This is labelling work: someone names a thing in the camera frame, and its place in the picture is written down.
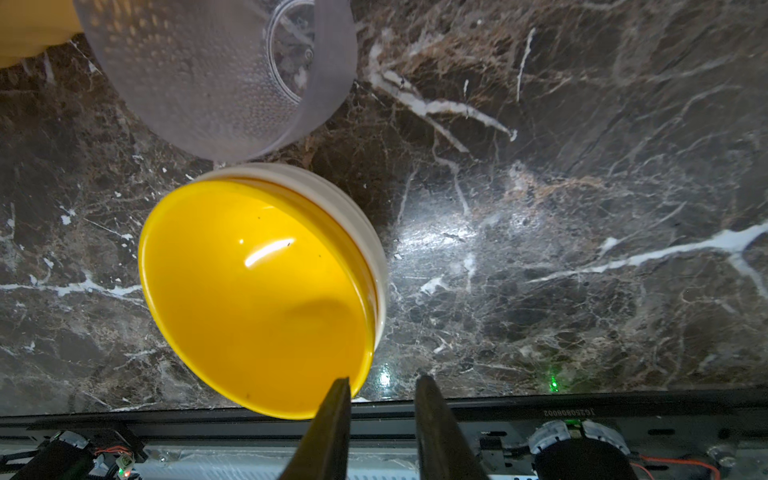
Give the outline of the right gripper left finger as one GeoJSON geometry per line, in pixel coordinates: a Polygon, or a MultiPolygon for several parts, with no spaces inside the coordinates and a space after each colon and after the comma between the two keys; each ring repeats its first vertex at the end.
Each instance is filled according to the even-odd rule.
{"type": "Polygon", "coordinates": [[[349,379],[335,380],[280,480],[347,478],[351,406],[349,379]]]}

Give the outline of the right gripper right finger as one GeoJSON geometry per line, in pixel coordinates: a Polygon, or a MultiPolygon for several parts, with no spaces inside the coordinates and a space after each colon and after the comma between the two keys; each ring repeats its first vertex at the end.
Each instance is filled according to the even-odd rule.
{"type": "Polygon", "coordinates": [[[417,380],[414,408],[421,479],[488,479],[431,376],[417,380]]]}

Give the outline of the yellow bowl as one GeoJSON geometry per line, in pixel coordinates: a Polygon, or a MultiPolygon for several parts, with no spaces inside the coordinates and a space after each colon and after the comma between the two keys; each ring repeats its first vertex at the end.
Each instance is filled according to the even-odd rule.
{"type": "Polygon", "coordinates": [[[364,385],[375,348],[373,271],[315,202],[245,178],[178,188],[140,237],[144,296],[184,364],[227,399],[288,420],[331,384],[364,385]]]}

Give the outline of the cream white bowl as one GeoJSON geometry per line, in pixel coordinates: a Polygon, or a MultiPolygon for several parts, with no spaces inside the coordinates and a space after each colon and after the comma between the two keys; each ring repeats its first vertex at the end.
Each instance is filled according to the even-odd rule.
{"type": "Polygon", "coordinates": [[[253,179],[295,191],[329,214],[355,242],[375,282],[375,346],[383,338],[387,320],[389,269],[381,240],[363,210],[335,184],[306,169],[278,163],[253,162],[204,173],[196,182],[217,179],[253,179]]]}

